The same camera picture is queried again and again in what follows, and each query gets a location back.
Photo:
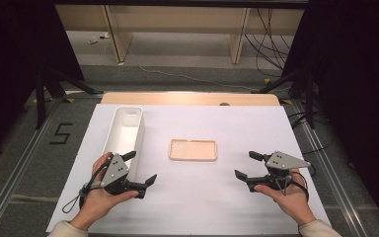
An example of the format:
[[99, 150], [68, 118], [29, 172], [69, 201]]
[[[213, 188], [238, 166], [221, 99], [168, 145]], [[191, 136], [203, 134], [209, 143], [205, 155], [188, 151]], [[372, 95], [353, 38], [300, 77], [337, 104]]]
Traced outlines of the person's left hand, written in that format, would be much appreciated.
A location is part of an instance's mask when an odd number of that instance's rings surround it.
[[113, 196], [104, 189], [92, 190], [85, 198], [85, 202], [79, 212], [69, 221], [69, 224], [76, 229], [87, 231], [96, 221], [105, 217], [117, 204], [137, 196], [137, 191]]

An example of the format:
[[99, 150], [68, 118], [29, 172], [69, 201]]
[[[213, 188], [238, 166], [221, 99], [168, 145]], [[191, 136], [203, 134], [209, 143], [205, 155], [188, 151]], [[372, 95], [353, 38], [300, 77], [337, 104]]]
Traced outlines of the light wooden desk frame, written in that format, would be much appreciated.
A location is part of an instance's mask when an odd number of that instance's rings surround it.
[[222, 34], [227, 37], [231, 61], [239, 62], [244, 35], [296, 34], [301, 10], [164, 6], [57, 5], [67, 31], [107, 32], [114, 60], [123, 63], [135, 33]]

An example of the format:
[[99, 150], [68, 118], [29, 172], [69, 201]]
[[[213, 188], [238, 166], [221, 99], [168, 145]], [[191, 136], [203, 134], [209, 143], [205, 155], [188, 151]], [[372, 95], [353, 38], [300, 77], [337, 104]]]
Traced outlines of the white plastic storage bin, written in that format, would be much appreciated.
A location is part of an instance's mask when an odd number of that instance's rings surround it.
[[136, 180], [140, 149], [144, 135], [143, 109], [140, 107], [118, 107], [108, 132], [103, 152], [123, 155], [135, 151], [136, 155], [125, 164], [129, 169], [127, 179]]

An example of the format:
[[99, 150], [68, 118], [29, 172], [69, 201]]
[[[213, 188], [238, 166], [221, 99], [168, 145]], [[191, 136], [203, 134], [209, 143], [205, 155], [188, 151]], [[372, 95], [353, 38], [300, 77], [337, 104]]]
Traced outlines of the aluminium floor rail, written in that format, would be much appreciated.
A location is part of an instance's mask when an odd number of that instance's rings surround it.
[[311, 121], [305, 120], [304, 124], [301, 125], [308, 142], [312, 147], [312, 150], [304, 152], [303, 156], [313, 154], [316, 157], [328, 185], [331, 187], [331, 192], [337, 200], [338, 207], [342, 212], [343, 219], [349, 227], [351, 235], [353, 237], [369, 237], [368, 232], [363, 225], [363, 221], [352, 203], [352, 199], [346, 192], [346, 186], [341, 182], [341, 177], [336, 172], [335, 166], [326, 152], [328, 146], [323, 145], [316, 132], [316, 127], [311, 126], [313, 122], [314, 119], [311, 118]]
[[10, 175], [7, 177], [4, 186], [0, 190], [0, 219], [19, 183], [23, 179], [33, 156], [35, 155], [39, 144], [41, 143], [48, 126], [51, 123], [54, 113], [62, 104], [61, 99], [53, 99], [48, 104], [48, 109], [44, 111], [44, 119], [41, 124], [34, 130], [29, 139], [29, 143], [23, 149], [23, 153], [19, 156], [17, 163], [12, 166]]

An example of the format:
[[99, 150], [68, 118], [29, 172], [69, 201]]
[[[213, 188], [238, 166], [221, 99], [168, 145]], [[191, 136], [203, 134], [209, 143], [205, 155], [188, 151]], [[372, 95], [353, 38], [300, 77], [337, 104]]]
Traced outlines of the black curtain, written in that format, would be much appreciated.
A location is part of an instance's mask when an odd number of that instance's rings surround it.
[[52, 72], [84, 78], [51, 0], [0, 0], [0, 143], [37, 84]]
[[379, 207], [379, 0], [309, 0], [284, 70], [308, 53], [324, 110]]

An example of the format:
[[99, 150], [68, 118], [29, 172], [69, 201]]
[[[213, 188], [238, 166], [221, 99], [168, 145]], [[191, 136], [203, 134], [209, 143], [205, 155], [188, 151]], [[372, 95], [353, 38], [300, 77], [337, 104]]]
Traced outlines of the beige phone case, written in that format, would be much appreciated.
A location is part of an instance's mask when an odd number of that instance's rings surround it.
[[214, 140], [172, 139], [169, 157], [176, 161], [215, 161], [217, 145]]

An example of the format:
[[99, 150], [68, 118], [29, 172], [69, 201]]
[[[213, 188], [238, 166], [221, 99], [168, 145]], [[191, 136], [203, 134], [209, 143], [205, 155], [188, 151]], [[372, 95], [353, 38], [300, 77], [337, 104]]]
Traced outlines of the black tripod stand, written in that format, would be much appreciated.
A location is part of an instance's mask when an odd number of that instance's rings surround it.
[[52, 98], [64, 99], [66, 92], [62, 88], [60, 82], [66, 81], [68, 84], [81, 89], [89, 95], [102, 95], [103, 91], [93, 89], [85, 83], [76, 80], [74, 77], [53, 69], [51, 67], [44, 67], [38, 70], [36, 76], [36, 99], [38, 110], [37, 129], [41, 128], [46, 120], [46, 108], [44, 101], [44, 90], [47, 90]]
[[275, 82], [270, 83], [259, 90], [253, 90], [252, 94], [267, 94], [273, 89], [283, 85], [284, 83], [291, 82], [292, 85], [289, 89], [289, 95], [292, 98], [298, 98], [302, 93], [306, 95], [306, 109], [305, 109], [305, 120], [308, 122], [309, 126], [314, 129], [315, 125], [313, 122], [313, 99], [314, 99], [314, 77], [309, 70], [306, 69], [295, 69], [289, 72]]

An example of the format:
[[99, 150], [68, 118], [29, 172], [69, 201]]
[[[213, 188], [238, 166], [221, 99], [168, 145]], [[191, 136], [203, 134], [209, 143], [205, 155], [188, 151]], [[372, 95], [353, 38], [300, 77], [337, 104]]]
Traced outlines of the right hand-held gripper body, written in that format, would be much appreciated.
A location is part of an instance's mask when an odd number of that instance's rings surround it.
[[267, 162], [263, 161], [268, 173], [264, 177], [247, 179], [247, 185], [251, 193], [255, 190], [256, 185], [267, 186], [275, 191], [284, 193], [287, 187], [294, 184], [291, 170], [311, 166], [310, 162], [280, 151], [274, 151], [268, 156], [269, 160]]

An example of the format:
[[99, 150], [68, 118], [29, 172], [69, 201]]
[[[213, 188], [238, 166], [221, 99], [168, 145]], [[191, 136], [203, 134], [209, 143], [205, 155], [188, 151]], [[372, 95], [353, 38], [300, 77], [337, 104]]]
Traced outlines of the white table cover sheet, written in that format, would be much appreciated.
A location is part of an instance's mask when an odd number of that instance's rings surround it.
[[[262, 177], [251, 151], [302, 155], [281, 106], [144, 106], [135, 178], [156, 179], [145, 198], [113, 208], [90, 229], [111, 236], [295, 236], [297, 224], [275, 202], [235, 176]], [[174, 139], [213, 140], [212, 162], [170, 158]]]

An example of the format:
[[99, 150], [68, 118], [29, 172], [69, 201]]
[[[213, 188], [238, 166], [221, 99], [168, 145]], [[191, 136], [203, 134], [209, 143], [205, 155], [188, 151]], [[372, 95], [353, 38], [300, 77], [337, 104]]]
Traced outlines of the person's right hand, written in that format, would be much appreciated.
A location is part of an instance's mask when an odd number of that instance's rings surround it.
[[285, 214], [290, 216], [299, 226], [303, 226], [315, 221], [316, 217], [308, 204], [306, 193], [302, 190], [305, 187], [303, 176], [298, 169], [292, 169], [291, 173], [292, 181], [297, 185], [291, 184], [285, 190], [285, 194], [263, 185], [256, 185], [255, 190], [272, 198]]

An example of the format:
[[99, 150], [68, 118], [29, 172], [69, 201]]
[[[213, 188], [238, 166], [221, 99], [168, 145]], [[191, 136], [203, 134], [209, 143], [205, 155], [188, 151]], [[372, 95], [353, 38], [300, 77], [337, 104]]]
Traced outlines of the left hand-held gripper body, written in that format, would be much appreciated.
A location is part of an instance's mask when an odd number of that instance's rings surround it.
[[127, 179], [129, 169], [126, 162], [122, 161], [121, 156], [117, 153], [111, 156], [110, 164], [101, 180], [101, 187], [114, 196], [129, 191], [137, 191], [137, 198], [144, 198], [147, 186]]

